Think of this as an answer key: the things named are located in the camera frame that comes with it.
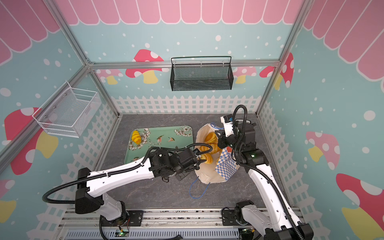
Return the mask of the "black metal tongs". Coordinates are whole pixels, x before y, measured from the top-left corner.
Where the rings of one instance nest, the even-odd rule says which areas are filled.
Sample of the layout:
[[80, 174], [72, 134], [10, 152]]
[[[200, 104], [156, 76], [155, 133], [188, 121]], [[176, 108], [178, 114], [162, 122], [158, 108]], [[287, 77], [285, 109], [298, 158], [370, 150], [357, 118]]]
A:
[[213, 163], [213, 157], [210, 153], [204, 153], [202, 154], [199, 150], [195, 149], [193, 150], [193, 153], [195, 154], [197, 158], [197, 163], [205, 163], [205, 164], [212, 164]]

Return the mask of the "checkered paper croissant bag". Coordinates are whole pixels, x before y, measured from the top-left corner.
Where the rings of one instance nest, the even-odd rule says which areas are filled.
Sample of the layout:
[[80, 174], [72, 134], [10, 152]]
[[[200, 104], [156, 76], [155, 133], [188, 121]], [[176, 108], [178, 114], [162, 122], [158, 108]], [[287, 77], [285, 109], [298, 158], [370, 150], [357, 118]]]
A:
[[[204, 143], [205, 137], [210, 132], [215, 132], [221, 128], [215, 124], [206, 124], [197, 133], [196, 142]], [[218, 146], [210, 145], [213, 149], [209, 152], [213, 157], [212, 164], [202, 163], [200, 169], [195, 173], [198, 180], [206, 185], [227, 182], [239, 169], [236, 162], [232, 159], [232, 149], [226, 147], [220, 149]]]

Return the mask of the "yellow fake croissant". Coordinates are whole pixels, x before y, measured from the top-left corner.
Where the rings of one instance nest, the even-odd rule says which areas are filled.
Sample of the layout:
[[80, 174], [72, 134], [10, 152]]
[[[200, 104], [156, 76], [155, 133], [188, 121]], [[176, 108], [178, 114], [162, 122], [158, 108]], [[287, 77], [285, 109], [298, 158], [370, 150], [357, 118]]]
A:
[[217, 137], [216, 133], [215, 132], [208, 133], [207, 136], [205, 137], [204, 143], [217, 146], [218, 145], [218, 137]]

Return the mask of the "yellow fake bread roll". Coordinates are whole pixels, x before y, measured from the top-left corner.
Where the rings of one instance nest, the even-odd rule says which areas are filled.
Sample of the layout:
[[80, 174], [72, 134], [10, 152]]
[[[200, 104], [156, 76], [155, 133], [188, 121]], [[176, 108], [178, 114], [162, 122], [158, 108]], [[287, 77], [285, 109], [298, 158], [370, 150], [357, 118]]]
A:
[[140, 145], [142, 143], [142, 137], [138, 130], [132, 132], [131, 140], [136, 145]]

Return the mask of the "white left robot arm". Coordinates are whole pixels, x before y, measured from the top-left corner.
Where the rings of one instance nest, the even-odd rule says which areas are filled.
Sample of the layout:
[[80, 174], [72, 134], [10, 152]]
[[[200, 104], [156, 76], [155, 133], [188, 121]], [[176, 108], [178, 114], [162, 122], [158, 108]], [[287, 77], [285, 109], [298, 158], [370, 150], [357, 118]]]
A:
[[[78, 179], [47, 191], [42, 200], [56, 205], [74, 205], [78, 215], [96, 212], [107, 221], [126, 220], [125, 204], [108, 195], [118, 187], [141, 180], [176, 176], [193, 171], [198, 167], [200, 151], [193, 145], [183, 149], [150, 147], [145, 156], [129, 164], [103, 171], [80, 169]], [[53, 200], [49, 196], [66, 188], [76, 186], [74, 200]]]

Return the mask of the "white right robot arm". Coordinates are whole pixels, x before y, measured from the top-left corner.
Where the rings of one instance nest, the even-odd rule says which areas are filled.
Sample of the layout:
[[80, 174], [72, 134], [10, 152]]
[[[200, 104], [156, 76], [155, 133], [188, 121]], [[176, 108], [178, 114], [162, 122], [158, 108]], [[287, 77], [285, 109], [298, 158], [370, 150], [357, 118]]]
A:
[[231, 158], [243, 167], [256, 185], [267, 213], [251, 201], [237, 204], [237, 222], [250, 224], [265, 240], [311, 240], [314, 232], [295, 214], [280, 190], [265, 153], [257, 148], [255, 124], [248, 121], [244, 105], [236, 106], [233, 114], [221, 118], [224, 129], [217, 130], [221, 149], [231, 148]]

